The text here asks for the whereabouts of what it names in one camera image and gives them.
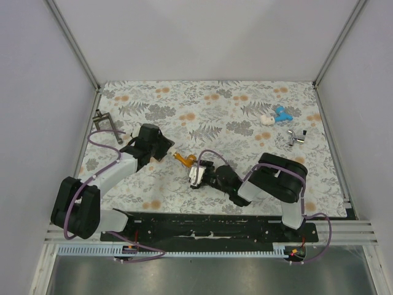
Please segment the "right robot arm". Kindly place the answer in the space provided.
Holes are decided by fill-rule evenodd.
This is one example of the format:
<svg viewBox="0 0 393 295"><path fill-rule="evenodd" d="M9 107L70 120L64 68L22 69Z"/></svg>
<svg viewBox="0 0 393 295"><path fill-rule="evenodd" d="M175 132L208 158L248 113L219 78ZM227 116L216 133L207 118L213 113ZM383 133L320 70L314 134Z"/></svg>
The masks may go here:
<svg viewBox="0 0 393 295"><path fill-rule="evenodd" d="M258 164L241 179L229 164L214 167L212 161L198 159L189 172L190 187L209 186L229 196L239 207L246 207L266 193L281 202L281 234L288 242L303 235L302 197L307 168L293 160L264 153Z"/></svg>

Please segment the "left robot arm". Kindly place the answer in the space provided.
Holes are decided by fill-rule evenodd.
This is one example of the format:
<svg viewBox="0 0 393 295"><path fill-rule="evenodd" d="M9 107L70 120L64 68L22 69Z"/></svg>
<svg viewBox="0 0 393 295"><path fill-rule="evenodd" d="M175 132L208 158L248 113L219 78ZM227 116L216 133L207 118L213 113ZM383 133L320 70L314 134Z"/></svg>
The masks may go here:
<svg viewBox="0 0 393 295"><path fill-rule="evenodd" d="M85 180L72 176L62 180L50 221L63 229L67 240L90 238L103 223L101 197L121 180L145 167L151 158L161 161L174 146L174 141L153 124L138 127L131 140L121 149L96 143L91 136L87 140L116 152L117 157Z"/></svg>

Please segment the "second white pipe elbow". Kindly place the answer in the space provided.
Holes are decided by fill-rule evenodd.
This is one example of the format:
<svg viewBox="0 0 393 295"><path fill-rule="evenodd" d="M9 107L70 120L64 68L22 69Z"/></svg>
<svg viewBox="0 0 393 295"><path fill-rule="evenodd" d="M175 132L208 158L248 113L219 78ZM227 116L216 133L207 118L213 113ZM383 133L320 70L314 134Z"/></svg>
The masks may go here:
<svg viewBox="0 0 393 295"><path fill-rule="evenodd" d="M266 125L266 126L274 125L276 122L273 116L268 116L266 114L261 115L260 121L262 125Z"/></svg>

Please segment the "orange faucet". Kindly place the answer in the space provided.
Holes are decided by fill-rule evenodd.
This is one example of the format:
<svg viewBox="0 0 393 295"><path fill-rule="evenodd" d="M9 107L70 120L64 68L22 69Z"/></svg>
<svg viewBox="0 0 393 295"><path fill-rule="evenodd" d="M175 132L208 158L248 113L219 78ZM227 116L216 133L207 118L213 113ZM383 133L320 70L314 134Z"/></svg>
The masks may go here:
<svg viewBox="0 0 393 295"><path fill-rule="evenodd" d="M173 154L173 157L176 160L180 161L180 163L187 168L190 168L197 161L197 158L193 154L190 154L187 157L183 157L180 155L180 153L175 152Z"/></svg>

